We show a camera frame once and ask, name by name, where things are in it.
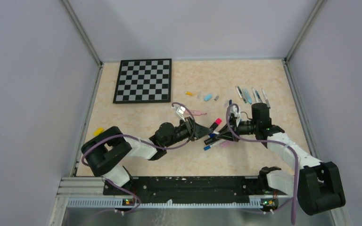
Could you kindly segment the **grey capped white marker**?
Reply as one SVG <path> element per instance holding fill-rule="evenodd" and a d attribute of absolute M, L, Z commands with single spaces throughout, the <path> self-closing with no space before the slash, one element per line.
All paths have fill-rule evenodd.
<path fill-rule="evenodd" d="M 252 87 L 252 93 L 253 93 L 255 102 L 256 102 L 256 103 L 259 103 L 258 96 L 257 96 L 257 94 L 256 94 L 256 90 L 255 90 L 253 87 Z"/>

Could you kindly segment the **green gel pen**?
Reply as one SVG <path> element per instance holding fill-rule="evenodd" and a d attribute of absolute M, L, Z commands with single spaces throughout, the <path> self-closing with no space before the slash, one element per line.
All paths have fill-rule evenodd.
<path fill-rule="evenodd" d="M 243 94 L 242 90 L 241 90 L 239 87 L 237 87 L 237 88 L 239 89 L 239 92 L 240 92 L 241 98 L 243 99 L 244 103 L 245 103 L 245 104 L 247 104 L 247 100 L 246 100 L 246 98 L 245 98 L 245 96 L 244 96 L 244 94 Z"/>

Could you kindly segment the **pink correction tape pen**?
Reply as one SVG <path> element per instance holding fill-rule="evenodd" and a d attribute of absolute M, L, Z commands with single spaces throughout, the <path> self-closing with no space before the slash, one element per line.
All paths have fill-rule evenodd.
<path fill-rule="evenodd" d="M 201 116 L 201 115 L 207 115 L 206 112 L 199 111 L 199 110 L 191 110 L 190 111 L 193 116 Z"/>

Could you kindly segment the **light blue tape cap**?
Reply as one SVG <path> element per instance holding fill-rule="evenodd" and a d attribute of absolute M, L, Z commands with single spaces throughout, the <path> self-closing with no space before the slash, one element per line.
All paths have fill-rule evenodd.
<path fill-rule="evenodd" d="M 212 97 L 213 97 L 212 94 L 207 94 L 206 96 L 204 96 L 203 100 L 204 100 L 205 102 L 207 102 L 207 101 L 211 100 Z"/>

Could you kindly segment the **teal gel pen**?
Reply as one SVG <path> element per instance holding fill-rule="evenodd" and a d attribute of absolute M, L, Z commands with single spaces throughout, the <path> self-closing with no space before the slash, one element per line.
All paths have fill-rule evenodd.
<path fill-rule="evenodd" d="M 257 101 L 259 102 L 259 103 L 263 103 L 263 101 L 262 101 L 262 99 L 261 99 L 261 97 L 260 97 L 260 95 L 259 95 L 259 92 L 256 90 L 255 91 L 255 95 L 256 95 L 256 97 L 257 97 Z"/>

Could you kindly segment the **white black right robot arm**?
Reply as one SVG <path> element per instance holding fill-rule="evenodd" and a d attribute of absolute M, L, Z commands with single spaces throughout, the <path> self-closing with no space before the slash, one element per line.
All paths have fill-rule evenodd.
<path fill-rule="evenodd" d="M 263 167 L 257 187 L 263 194 L 273 190 L 290 196 L 291 218 L 300 207 L 309 216 L 341 208 L 346 204 L 338 166 L 313 157 L 297 145 L 279 126 L 272 123 L 269 107 L 264 103 L 251 106 L 252 119 L 242 121 L 237 104 L 226 110 L 226 129 L 231 141 L 261 143 L 277 154 L 294 173 L 279 167 Z"/>

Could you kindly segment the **light blue correction tape pen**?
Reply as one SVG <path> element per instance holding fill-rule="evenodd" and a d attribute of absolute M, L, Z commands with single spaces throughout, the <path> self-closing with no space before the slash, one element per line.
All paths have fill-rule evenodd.
<path fill-rule="evenodd" d="M 246 101 L 249 103 L 249 104 L 252 104 L 252 98 L 248 92 L 247 89 L 243 89 L 243 93 L 245 95 L 245 98 L 246 98 Z"/>

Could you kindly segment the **pink capped black highlighter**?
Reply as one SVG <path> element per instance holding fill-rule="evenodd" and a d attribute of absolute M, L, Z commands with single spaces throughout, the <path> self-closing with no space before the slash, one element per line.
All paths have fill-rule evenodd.
<path fill-rule="evenodd" d="M 216 130 L 216 128 L 221 124 L 222 119 L 221 118 L 217 118 L 212 125 L 210 126 L 210 129 L 212 130 Z"/>

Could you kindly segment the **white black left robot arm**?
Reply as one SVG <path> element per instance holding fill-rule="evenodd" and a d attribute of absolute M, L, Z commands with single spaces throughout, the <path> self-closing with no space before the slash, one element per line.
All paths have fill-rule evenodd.
<path fill-rule="evenodd" d="M 181 148 L 188 142 L 209 136 L 217 127 L 216 122 L 205 127 L 188 117 L 180 120 L 178 126 L 170 122 L 162 123 L 154 135 L 144 140 L 123 134 L 117 126 L 112 126 L 100 131 L 81 147 L 81 162 L 90 167 L 94 176 L 103 176 L 128 155 L 155 161 L 168 150 Z"/>

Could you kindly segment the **yellow capped white pen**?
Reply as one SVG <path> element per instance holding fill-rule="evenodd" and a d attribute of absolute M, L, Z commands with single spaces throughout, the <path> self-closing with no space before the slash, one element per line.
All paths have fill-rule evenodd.
<path fill-rule="evenodd" d="M 242 94 L 241 94 L 239 88 L 238 88 L 237 86 L 236 86 L 235 88 L 236 88 L 236 91 L 237 91 L 237 94 L 238 94 L 239 98 L 240 98 L 240 99 L 243 99 L 243 98 L 242 98 Z"/>

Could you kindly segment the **dark blue capped pen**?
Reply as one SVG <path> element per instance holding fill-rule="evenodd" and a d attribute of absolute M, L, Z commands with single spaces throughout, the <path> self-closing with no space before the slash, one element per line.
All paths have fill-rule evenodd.
<path fill-rule="evenodd" d="M 263 97 L 264 97 L 264 100 L 265 100 L 265 103 L 266 103 L 267 107 L 268 107 L 269 109 L 271 109 L 271 105 L 270 105 L 270 103 L 269 103 L 268 97 L 267 97 L 264 89 L 262 89 L 262 94 L 263 94 Z"/>

